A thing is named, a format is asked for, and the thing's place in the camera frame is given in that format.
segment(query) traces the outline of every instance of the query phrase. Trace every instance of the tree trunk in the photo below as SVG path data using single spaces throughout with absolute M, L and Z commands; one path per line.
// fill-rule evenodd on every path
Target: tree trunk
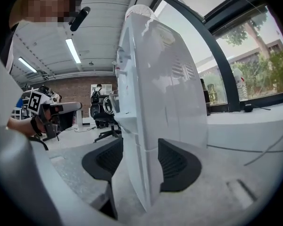
M 264 43 L 263 39 L 258 35 L 254 26 L 248 21 L 243 25 L 245 31 L 256 41 L 259 48 L 261 49 L 261 53 L 265 59 L 270 58 L 270 51 L 267 45 Z

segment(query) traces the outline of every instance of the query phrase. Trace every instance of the black and white square marker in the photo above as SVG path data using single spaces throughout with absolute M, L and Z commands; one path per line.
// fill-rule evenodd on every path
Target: black and white square marker
M 32 92 L 28 103 L 28 109 L 38 113 L 42 95 Z

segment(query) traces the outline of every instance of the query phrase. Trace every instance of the person's arm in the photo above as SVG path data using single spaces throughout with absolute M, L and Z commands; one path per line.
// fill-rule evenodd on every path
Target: person's arm
M 44 126 L 41 123 L 40 119 L 38 117 L 36 117 L 35 119 L 36 119 L 36 122 L 37 122 L 38 129 L 41 132 L 45 133 Z M 14 118 L 10 118 L 9 121 L 8 121 L 7 127 L 9 129 L 16 130 L 16 131 L 23 133 L 27 137 L 32 137 L 36 134 L 36 132 L 34 131 L 30 121 L 31 121 L 31 118 L 27 118 L 27 119 L 21 120 L 21 121 L 16 120 Z

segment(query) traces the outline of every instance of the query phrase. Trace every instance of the black watch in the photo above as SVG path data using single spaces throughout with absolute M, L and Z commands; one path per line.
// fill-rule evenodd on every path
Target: black watch
M 38 126 L 37 126 L 37 122 L 36 122 L 36 117 L 34 116 L 31 120 L 30 123 L 33 127 L 33 130 L 35 131 L 35 133 L 37 134 L 42 134 L 42 132 L 39 130 Z

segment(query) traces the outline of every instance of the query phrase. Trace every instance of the black window frame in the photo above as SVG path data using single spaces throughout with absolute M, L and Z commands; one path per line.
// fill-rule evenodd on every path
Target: black window frame
M 155 11 L 161 1 L 162 0 L 154 0 L 150 8 Z M 251 13 L 254 11 L 254 8 L 266 5 L 267 3 L 264 0 L 225 0 L 207 13 L 203 19 L 200 18 L 197 12 L 193 11 L 190 7 L 186 6 L 179 0 L 164 1 L 180 12 L 196 28 L 206 41 L 217 62 L 217 66 L 220 70 L 225 86 L 227 103 L 211 105 L 211 112 L 238 112 L 243 110 L 246 104 L 253 104 L 258 107 L 267 107 L 283 103 L 283 93 L 258 97 L 247 101 L 240 101 L 230 64 L 227 60 L 225 61 L 226 57 L 214 37 L 216 34 L 221 33 L 223 28 L 237 18 L 244 14 Z

